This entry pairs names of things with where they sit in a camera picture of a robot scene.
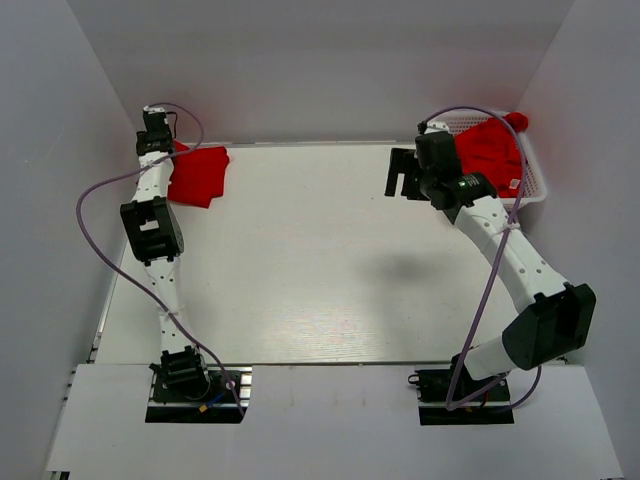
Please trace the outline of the red t shirts in basket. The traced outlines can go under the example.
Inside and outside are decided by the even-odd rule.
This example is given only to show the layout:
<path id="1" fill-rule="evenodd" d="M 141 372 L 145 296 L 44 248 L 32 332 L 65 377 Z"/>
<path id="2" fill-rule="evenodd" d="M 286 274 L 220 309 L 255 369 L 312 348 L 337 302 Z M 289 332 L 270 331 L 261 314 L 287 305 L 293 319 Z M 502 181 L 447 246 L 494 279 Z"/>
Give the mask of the red t shirts in basket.
<path id="1" fill-rule="evenodd" d="M 481 173 L 501 198 L 515 198 L 522 176 L 516 142 L 495 118 L 454 136 L 462 172 Z"/>

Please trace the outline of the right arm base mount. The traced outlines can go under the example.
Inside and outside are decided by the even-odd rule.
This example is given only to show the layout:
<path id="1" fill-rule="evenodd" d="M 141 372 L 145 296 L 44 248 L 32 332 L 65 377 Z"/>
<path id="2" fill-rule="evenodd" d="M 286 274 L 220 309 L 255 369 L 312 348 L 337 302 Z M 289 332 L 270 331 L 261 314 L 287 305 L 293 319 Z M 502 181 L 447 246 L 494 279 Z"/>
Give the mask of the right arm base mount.
<path id="1" fill-rule="evenodd" d="M 467 402 L 456 410 L 445 408 L 446 395 L 453 375 L 453 366 L 416 369 L 408 384 L 417 392 L 421 426 L 511 425 L 511 395 L 507 381 L 502 379 L 491 390 Z"/>

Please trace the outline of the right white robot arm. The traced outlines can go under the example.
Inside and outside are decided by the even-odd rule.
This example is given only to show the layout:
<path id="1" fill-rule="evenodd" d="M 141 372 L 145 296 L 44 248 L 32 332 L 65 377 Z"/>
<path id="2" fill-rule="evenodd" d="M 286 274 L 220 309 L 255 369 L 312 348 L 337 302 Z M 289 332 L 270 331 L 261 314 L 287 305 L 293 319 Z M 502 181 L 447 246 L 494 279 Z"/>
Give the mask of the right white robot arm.
<path id="1" fill-rule="evenodd" d="M 490 377 L 531 370 L 585 345 L 594 291 L 572 285 L 543 259 L 509 220 L 485 175 L 463 172 L 450 133 L 426 133 L 412 149 L 392 149 L 385 194 L 428 201 L 443 212 L 496 267 L 517 312 L 497 338 L 472 348 L 453 371 L 451 384 L 459 396 L 475 398 Z"/>

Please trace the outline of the white plastic basket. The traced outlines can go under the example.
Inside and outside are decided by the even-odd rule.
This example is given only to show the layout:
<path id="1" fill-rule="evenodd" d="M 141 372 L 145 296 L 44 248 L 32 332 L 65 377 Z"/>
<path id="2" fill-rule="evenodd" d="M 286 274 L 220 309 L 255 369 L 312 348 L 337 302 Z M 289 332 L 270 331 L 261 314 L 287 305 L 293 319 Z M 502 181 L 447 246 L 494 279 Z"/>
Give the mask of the white plastic basket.
<path id="1" fill-rule="evenodd" d="M 529 119 L 527 116 L 519 112 L 512 112 L 500 113 L 498 116 L 494 117 L 486 113 L 473 110 L 456 110 L 439 115 L 434 119 L 446 122 L 451 134 L 455 136 L 487 121 L 490 118 L 497 119 L 505 127 L 516 142 L 517 149 L 520 153 L 522 176 L 519 189 L 521 186 L 525 187 L 520 205 L 525 206 L 528 203 L 535 203 L 544 200 L 546 198 L 546 186 L 544 184 L 540 167 L 537 165 L 537 161 L 534 158 L 532 147 L 529 145 L 528 139 L 526 138 L 526 130 L 529 126 Z M 513 206 L 516 197 L 501 198 L 499 196 L 507 208 L 511 208 Z"/>

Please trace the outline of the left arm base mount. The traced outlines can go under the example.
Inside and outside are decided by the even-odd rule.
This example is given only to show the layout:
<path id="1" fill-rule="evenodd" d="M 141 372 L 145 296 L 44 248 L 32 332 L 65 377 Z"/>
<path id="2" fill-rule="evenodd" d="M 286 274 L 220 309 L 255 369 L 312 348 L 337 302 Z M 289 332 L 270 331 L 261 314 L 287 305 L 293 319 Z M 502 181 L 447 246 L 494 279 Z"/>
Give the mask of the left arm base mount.
<path id="1" fill-rule="evenodd" d="M 252 369 L 230 369 L 227 382 L 217 368 L 208 371 L 209 382 L 199 392 L 185 394 L 157 374 L 146 408 L 147 424 L 240 424 L 250 403 Z"/>

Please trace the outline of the red t shirt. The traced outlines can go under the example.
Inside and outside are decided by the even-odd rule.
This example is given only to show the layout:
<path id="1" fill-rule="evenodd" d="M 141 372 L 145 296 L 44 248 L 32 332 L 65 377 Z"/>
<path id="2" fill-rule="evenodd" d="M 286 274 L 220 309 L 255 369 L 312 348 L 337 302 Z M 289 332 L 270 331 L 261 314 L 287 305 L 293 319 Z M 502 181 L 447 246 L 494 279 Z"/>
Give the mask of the red t shirt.
<path id="1" fill-rule="evenodd" d="M 173 163 L 169 201 L 208 209 L 213 199 L 223 196 L 226 169 L 230 163 L 225 147 L 198 148 L 174 158 Z"/>

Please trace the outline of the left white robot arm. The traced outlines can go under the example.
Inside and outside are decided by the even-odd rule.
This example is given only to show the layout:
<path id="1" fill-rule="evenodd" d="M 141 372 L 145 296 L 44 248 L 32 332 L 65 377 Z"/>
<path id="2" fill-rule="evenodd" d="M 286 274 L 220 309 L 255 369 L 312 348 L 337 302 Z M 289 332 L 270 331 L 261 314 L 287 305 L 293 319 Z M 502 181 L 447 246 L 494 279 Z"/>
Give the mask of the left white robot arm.
<path id="1" fill-rule="evenodd" d="M 141 172 L 133 199 L 120 207 L 120 215 L 134 257 L 144 265 L 158 307 L 161 356 L 151 366 L 160 385 L 187 398 L 199 399 L 211 387 L 198 346 L 184 332 L 189 322 L 180 287 L 180 261 L 184 239 L 171 210 L 168 193 L 175 152 L 170 113 L 162 107 L 143 109 L 144 129 L 136 133 Z"/>

